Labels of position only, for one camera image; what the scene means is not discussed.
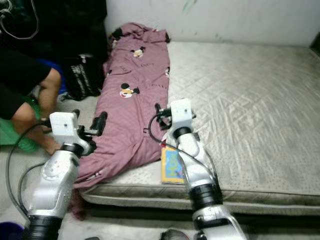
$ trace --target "pink blanket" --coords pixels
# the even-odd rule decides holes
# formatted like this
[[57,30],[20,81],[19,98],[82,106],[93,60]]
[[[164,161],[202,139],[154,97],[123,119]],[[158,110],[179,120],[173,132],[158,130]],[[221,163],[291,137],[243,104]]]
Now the pink blanket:
[[[167,105],[170,59],[169,37],[136,23],[127,23],[113,34],[114,49],[105,63],[106,78],[95,117],[107,112],[102,136],[93,140],[97,149],[82,157],[75,188],[90,187],[120,172],[156,161],[161,147],[148,134],[155,104]],[[152,132],[164,132],[154,121]]]

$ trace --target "person's knee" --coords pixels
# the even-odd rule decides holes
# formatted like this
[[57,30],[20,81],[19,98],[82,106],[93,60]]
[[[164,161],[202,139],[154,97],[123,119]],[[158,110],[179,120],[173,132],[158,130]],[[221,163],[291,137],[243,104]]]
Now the person's knee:
[[49,75],[40,83],[40,86],[45,89],[59,89],[61,86],[60,73],[54,68],[51,68]]
[[33,125],[37,119],[33,108],[28,103],[23,103],[11,118],[13,124]]

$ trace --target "mattress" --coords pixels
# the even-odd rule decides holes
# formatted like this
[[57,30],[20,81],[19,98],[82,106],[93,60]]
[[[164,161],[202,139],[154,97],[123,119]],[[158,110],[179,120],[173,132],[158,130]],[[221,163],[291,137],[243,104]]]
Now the mattress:
[[[320,215],[320,59],[307,48],[171,42],[169,102],[193,126],[233,213]],[[83,189],[90,203],[190,209],[159,161]]]

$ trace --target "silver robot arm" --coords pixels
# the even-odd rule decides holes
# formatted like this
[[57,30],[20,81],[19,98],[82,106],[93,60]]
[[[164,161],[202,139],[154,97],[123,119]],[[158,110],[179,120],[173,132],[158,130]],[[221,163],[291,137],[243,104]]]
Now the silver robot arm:
[[[191,200],[193,223],[199,231],[194,239],[245,240],[239,223],[223,205],[217,174],[212,174],[203,163],[207,151],[193,133],[190,100],[184,98],[173,101],[169,109],[156,108],[158,115],[165,113],[164,117],[171,118],[166,143],[183,151],[179,152],[179,160]],[[165,129],[162,122],[164,117],[160,116],[158,122]]]
[[58,239],[73,184],[78,177],[80,157],[96,149],[90,136],[102,134],[108,115],[102,112],[88,130],[78,125],[78,116],[79,111],[55,112],[50,115],[54,139],[62,147],[42,167],[28,212],[30,224],[23,233],[24,240]]

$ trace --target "bedding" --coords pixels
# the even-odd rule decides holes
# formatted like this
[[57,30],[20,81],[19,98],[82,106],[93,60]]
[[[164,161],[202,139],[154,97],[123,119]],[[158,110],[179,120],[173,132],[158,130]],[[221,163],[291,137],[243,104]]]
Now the bedding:
[[[148,134],[155,104],[167,104],[170,59],[165,30],[157,31],[127,23],[113,34],[113,50],[104,65],[106,79],[96,105],[95,117],[107,112],[97,149],[81,158],[75,188],[92,186],[118,173],[154,162],[161,147]],[[161,138],[157,123],[152,131]]]
[[[307,48],[171,42],[169,102],[191,99],[234,213],[320,216],[320,59]],[[161,164],[82,189],[90,203],[191,209]]]

